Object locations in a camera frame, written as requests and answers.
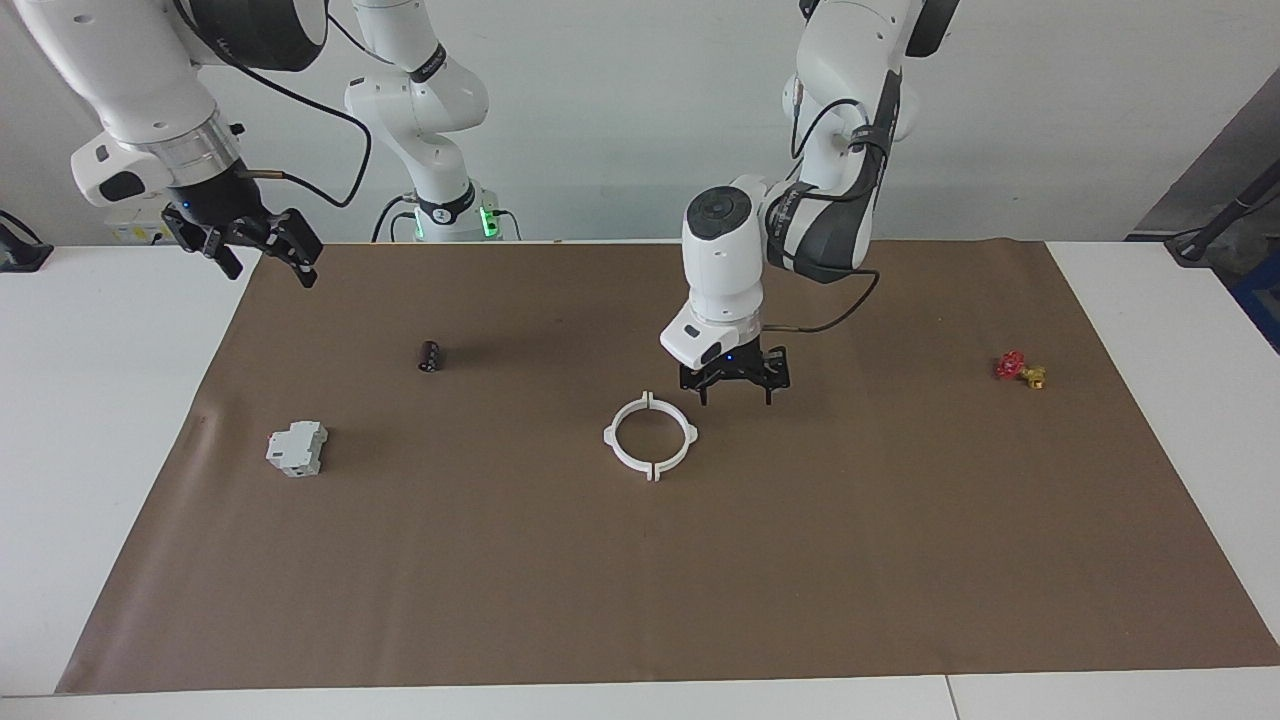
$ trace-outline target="table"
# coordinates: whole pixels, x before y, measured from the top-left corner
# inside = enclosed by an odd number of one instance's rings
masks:
[[[1158,246],[1051,251],[1280,635],[1280,357],[1211,273]],[[175,249],[63,249],[0,278],[0,694],[51,692],[244,283]],[[0,701],[0,719],[179,712],[1262,719],[1280,712],[1280,667]]]

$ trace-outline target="brown paper mat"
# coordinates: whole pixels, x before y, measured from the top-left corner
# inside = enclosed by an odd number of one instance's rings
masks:
[[[773,407],[703,409],[657,342],[678,247],[335,246],[311,292],[264,261],[59,691],[1280,664],[1043,246],[868,265],[855,319],[771,338]],[[859,282],[771,272],[767,319]],[[1048,389],[991,379],[1014,347]],[[660,484],[600,437],[644,389],[701,429]],[[319,478],[262,459],[300,419]]]

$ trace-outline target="white ring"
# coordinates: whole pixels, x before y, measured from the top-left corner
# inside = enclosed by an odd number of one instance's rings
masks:
[[[641,410],[657,410],[659,413],[671,415],[672,418],[676,419],[677,423],[680,423],[680,429],[685,432],[685,443],[680,447],[680,451],[676,452],[676,455],[673,455],[669,460],[663,460],[662,462],[646,462],[644,460],[636,460],[635,457],[627,455],[627,451],[622,450],[622,445],[618,443],[618,427],[622,424],[622,420],[625,420],[627,415],[631,415],[632,413],[639,413]],[[604,445],[613,448],[613,454],[618,456],[618,460],[622,461],[623,465],[631,468],[637,473],[644,473],[645,478],[649,482],[654,483],[662,479],[663,473],[671,470],[676,465],[680,465],[680,461],[684,460],[685,455],[689,454],[689,446],[694,445],[694,442],[696,441],[698,441],[698,428],[689,424],[689,418],[685,418],[685,414],[681,413],[680,409],[676,407],[675,405],[669,402],[663,402],[660,400],[654,400],[653,393],[649,391],[644,391],[644,395],[640,396],[640,400],[628,402],[627,405],[622,406],[622,410],[618,410],[618,414],[613,416],[613,424],[611,424],[608,428],[604,428]]]

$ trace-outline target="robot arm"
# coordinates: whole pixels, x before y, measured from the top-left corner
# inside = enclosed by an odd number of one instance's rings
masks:
[[[721,379],[749,379],[767,393],[790,383],[785,351],[760,350],[763,260],[820,283],[855,274],[892,142],[914,119],[900,123],[904,105],[915,105],[902,59],[936,50],[956,3],[801,3],[809,22],[785,92],[796,127],[809,128],[792,150],[804,158],[799,179],[744,176],[699,195],[685,215],[689,301],[662,345],[682,365],[681,384],[704,401]]]
[[[97,206],[165,191],[165,220],[188,252],[234,278],[242,266],[228,246],[257,247],[310,287],[320,240],[297,210],[262,205],[196,79],[196,63],[218,58],[188,22],[239,63],[296,70],[324,45],[324,1],[180,1],[18,0],[36,42],[102,122],[102,135],[72,156],[77,186]]]
[[[420,0],[355,0],[355,8],[369,50],[396,69],[353,79],[347,110],[404,163],[424,237],[497,238],[497,197],[467,176],[462,151],[442,135],[484,122],[484,83],[448,56]]]

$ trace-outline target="small black cylinder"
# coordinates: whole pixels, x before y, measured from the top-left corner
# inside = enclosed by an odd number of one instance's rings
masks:
[[[435,341],[426,341],[417,354],[417,369],[424,373],[438,373],[444,361],[444,352]]]

